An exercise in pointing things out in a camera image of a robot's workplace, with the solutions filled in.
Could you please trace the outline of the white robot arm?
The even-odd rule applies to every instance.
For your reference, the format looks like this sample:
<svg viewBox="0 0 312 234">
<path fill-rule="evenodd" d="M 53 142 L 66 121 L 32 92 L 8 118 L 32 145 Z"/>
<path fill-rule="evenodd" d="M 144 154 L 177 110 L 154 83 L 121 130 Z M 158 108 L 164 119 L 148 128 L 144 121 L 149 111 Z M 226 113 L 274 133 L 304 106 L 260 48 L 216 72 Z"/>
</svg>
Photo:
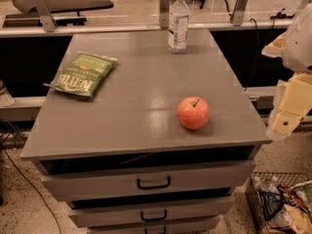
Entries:
<svg viewBox="0 0 312 234">
<path fill-rule="evenodd" d="M 276 86 L 266 135 L 272 140 L 289 137 L 312 109 L 312 4 L 295 17 L 287 31 L 265 46 L 261 53 L 281 58 L 293 72 Z"/>
</svg>

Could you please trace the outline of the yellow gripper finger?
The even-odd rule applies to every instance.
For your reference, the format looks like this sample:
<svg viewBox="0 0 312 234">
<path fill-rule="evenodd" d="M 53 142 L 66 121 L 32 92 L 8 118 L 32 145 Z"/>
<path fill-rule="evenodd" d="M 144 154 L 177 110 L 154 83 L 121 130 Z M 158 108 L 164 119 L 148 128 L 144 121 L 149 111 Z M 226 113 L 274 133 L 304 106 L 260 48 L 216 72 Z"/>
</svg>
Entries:
<svg viewBox="0 0 312 234">
<path fill-rule="evenodd" d="M 271 43 L 266 45 L 261 53 L 269 58 L 280 58 L 283 52 L 283 44 L 286 33 L 280 34 Z"/>
<path fill-rule="evenodd" d="M 311 109 L 311 74 L 296 72 L 287 82 L 279 80 L 266 135 L 272 140 L 289 137 Z"/>
</svg>

